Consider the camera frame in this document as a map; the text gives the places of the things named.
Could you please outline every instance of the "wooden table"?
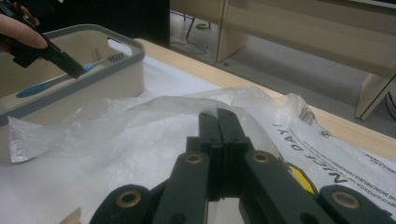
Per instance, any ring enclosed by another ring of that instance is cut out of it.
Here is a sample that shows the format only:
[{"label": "wooden table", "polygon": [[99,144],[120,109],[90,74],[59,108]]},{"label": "wooden table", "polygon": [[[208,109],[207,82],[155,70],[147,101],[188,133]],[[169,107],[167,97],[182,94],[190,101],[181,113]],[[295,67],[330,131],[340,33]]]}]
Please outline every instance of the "wooden table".
[{"label": "wooden table", "polygon": [[[163,63],[174,66],[186,73],[199,77],[207,82],[213,83],[221,88],[235,87],[240,85],[251,85],[260,88],[272,97],[281,96],[276,91],[271,91],[263,86],[247,81],[241,77],[234,76],[205,63],[173,52],[172,50],[138,39],[146,49],[146,55]],[[347,141],[348,143],[372,152],[390,161],[396,161],[396,139],[377,133],[362,127],[356,123],[341,119],[333,114],[314,108],[319,124],[327,129],[332,135]]]}]

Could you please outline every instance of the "brass screw hole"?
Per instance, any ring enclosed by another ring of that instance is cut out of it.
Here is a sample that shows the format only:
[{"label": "brass screw hole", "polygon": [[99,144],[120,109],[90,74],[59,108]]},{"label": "brass screw hole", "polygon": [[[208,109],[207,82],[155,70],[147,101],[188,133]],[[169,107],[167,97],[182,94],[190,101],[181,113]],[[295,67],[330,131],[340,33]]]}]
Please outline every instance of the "brass screw hole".
[{"label": "brass screw hole", "polygon": [[191,154],[191,155],[187,156],[186,161],[188,163],[196,164],[196,163],[200,163],[202,161],[202,157],[197,154]]},{"label": "brass screw hole", "polygon": [[256,162],[268,162],[270,160],[268,156],[261,153],[254,154],[253,159]]},{"label": "brass screw hole", "polygon": [[122,208],[129,208],[139,204],[141,200],[142,195],[137,190],[128,190],[119,195],[117,205]]},{"label": "brass screw hole", "polygon": [[347,207],[347,208],[356,209],[361,206],[361,203],[359,203],[359,200],[357,198],[355,198],[355,196],[345,193],[343,191],[334,192],[332,194],[332,198],[338,204],[340,204],[344,207]]}]

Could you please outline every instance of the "plastic bag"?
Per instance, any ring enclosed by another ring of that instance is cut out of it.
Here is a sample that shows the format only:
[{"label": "plastic bag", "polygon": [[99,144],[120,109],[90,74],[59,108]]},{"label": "plastic bag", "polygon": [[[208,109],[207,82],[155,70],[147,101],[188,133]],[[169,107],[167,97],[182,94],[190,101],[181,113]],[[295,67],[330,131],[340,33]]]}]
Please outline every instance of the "plastic bag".
[{"label": "plastic bag", "polygon": [[[149,101],[97,101],[83,106],[65,122],[46,127],[11,119],[10,142],[15,147],[11,156],[15,161],[36,158],[0,167],[2,179],[12,179],[12,175],[28,185],[2,181],[0,187],[7,188],[6,195],[26,199],[25,206],[33,207],[24,214],[40,223],[59,221],[80,206],[82,221],[88,222],[111,190],[130,183],[151,189],[164,181],[185,150],[187,136],[198,135],[198,114],[216,114],[218,107],[238,116],[256,149],[283,157],[293,171],[303,173],[308,178],[306,187],[313,192],[327,185],[345,185],[396,213],[392,169],[332,137],[300,97],[290,94],[274,100],[252,87]],[[42,192],[63,194],[44,197]],[[20,209],[21,202],[10,201],[6,200],[10,210],[0,211],[0,217]],[[49,220],[48,213],[58,219]],[[8,223],[21,220],[7,218]]]}]

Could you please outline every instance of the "toothbrush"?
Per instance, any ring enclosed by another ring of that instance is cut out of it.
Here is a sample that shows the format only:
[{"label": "toothbrush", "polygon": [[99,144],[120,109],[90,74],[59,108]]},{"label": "toothbrush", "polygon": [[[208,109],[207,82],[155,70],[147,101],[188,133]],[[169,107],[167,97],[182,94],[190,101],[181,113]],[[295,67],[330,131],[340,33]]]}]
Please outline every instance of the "toothbrush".
[{"label": "toothbrush", "polygon": [[[96,65],[100,64],[100,63],[104,63],[106,61],[111,61],[112,63],[116,63],[118,61],[121,61],[124,58],[124,54],[119,52],[119,53],[115,53],[112,54],[110,56],[108,56],[105,59],[99,60],[95,63],[88,63],[86,65],[83,66],[84,70],[86,71],[85,74],[87,74],[89,71],[91,71]],[[29,87],[27,89],[24,89],[23,91],[20,91],[17,93],[17,98],[24,98],[24,97],[28,97],[28,96],[32,96],[35,94],[38,94],[46,89],[49,89],[53,86],[55,86],[56,84],[59,84],[63,81],[66,81],[68,79],[70,79],[72,77],[70,77],[69,75],[64,75],[62,77],[57,77],[55,79],[46,81],[46,82],[42,82],[40,84],[34,85],[32,87]]]}]

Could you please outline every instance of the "hand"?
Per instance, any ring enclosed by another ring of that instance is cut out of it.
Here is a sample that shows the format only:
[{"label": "hand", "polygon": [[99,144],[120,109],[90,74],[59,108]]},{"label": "hand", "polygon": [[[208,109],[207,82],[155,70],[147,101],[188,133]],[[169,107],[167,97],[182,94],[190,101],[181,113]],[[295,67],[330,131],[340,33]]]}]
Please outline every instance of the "hand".
[{"label": "hand", "polygon": [[[30,16],[26,8],[22,9]],[[39,24],[38,19],[34,19],[34,23]],[[44,49],[48,45],[47,41],[32,28],[2,14],[0,14],[0,34],[15,38],[22,44],[37,49]],[[9,52],[10,48],[11,46],[7,43],[0,43],[0,51]]]}]

